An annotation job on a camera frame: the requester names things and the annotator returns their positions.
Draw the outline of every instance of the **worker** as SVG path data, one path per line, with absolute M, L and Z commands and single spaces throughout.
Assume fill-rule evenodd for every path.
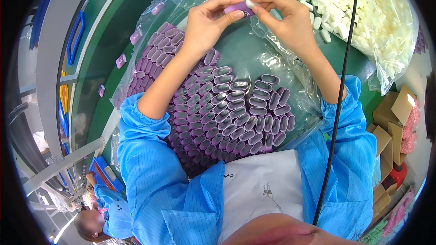
M 130 229 L 130 218 L 127 202 L 120 193 L 109 190 L 98 184 L 95 173 L 86 174 L 86 179 L 92 186 L 88 189 L 94 200 L 91 210 L 79 212 L 74 219 L 74 226 L 79 236 L 89 242 L 102 242 L 111 238 L 129 238 L 133 236 Z
M 377 142 L 365 131 L 361 82 L 347 76 L 333 165 L 317 226 L 311 225 L 327 167 L 340 78 L 313 37 L 308 8 L 295 0 L 251 0 L 263 22 L 306 64 L 322 93 L 323 126 L 295 150 L 219 161 L 188 181 L 163 141 L 166 108 L 193 66 L 242 11 L 242 0 L 208 0 L 189 10 L 184 43 L 145 93 L 121 106 L 118 162 L 132 232 L 142 244 L 353 244 L 372 220 Z M 269 11 L 277 9 L 282 20 Z

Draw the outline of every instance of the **clear plastic bag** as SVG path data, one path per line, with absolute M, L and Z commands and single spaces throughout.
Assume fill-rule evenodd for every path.
M 354 27 L 352 46 L 375 62 L 377 72 L 369 79 L 369 88 L 385 95 L 410 63 L 418 16 L 408 0 L 358 0 L 357 8 L 359 23 Z
M 116 156 L 116 153 L 118 151 L 118 145 L 119 145 L 119 128 L 118 126 L 116 126 L 112 134 L 110 165 L 115 166 L 116 171 L 121 172 L 118 164 L 118 159 Z
M 142 34 L 142 39 L 135 43 L 126 73 L 111 98 L 115 107 L 119 109 L 127 96 L 127 89 L 133 80 L 136 61 L 141 57 L 151 34 L 164 22 L 177 25 L 179 29 L 184 30 L 189 8 L 205 1 L 153 0 L 151 2 L 141 14 L 136 25 L 135 31 Z M 272 11 L 272 15 L 282 19 L 275 10 Z M 295 97 L 313 106 L 302 110 L 303 103 L 291 95 L 288 104 L 296 117 L 295 128 L 287 133 L 282 146 L 291 140 L 302 141 L 316 130 L 320 123 L 320 96 L 312 76 L 298 57 L 284 48 L 278 38 L 260 23 L 256 16 L 230 25 L 214 48 L 221 53 L 217 66 L 233 68 L 232 74 L 235 75 L 235 81 L 245 80 L 251 85 L 261 74 L 273 74 L 280 78 L 279 86 L 290 89 L 296 95 Z

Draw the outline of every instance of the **fingernail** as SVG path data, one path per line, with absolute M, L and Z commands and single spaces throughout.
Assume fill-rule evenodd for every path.
M 235 17 L 236 17 L 237 19 L 239 19 L 239 18 L 243 18 L 243 17 L 244 17 L 244 12 L 243 12 L 243 11 L 236 11 L 236 13 L 235 13 Z

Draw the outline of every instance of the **black cable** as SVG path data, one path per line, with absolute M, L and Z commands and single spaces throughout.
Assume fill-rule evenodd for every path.
M 356 17 L 356 6 L 357 6 L 357 0 L 354 0 L 354 2 L 353 2 L 352 19 L 351 19 L 351 25 L 350 25 L 350 32 L 348 33 L 347 46 L 345 48 L 344 65 L 342 66 L 341 88 L 339 89 L 339 96 L 338 96 L 338 99 L 337 99 L 336 116 L 334 118 L 333 133 L 332 133 L 332 136 L 331 136 L 330 153 L 328 155 L 327 168 L 326 168 L 326 173 L 324 175 L 324 182 L 323 182 L 323 186 L 321 188 L 320 198 L 318 200 L 317 210 L 315 211 L 315 216 L 313 218 L 313 223 L 312 223 L 315 226 L 317 225 L 318 219 L 320 217 L 321 208 L 323 206 L 324 196 L 325 196 L 326 189 L 327 189 L 327 183 L 328 183 L 328 179 L 330 177 L 331 164 L 333 162 L 334 146 L 335 146 L 335 143 L 336 143 L 337 127 L 339 125 L 339 116 L 341 115 L 342 96 L 344 95 L 345 75 L 347 73 L 347 63 L 348 63 L 348 52 L 349 52 L 351 44 L 352 44 L 354 18 Z

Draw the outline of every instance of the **blue frame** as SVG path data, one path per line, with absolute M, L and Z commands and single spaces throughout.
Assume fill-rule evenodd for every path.
M 81 22 L 82 26 L 80 27 L 79 35 L 77 36 L 76 42 L 74 43 L 73 51 L 71 51 L 71 44 L 73 42 L 74 35 L 77 31 L 77 27 L 79 26 L 79 22 Z M 68 67 L 70 67 L 74 62 L 74 56 L 76 54 L 77 47 L 79 46 L 80 38 L 83 35 L 83 30 L 84 30 L 83 12 L 80 11 L 79 16 L 77 16 L 76 18 L 76 22 L 74 22 L 73 29 L 71 30 L 70 38 L 68 38 L 68 43 L 67 43 Z

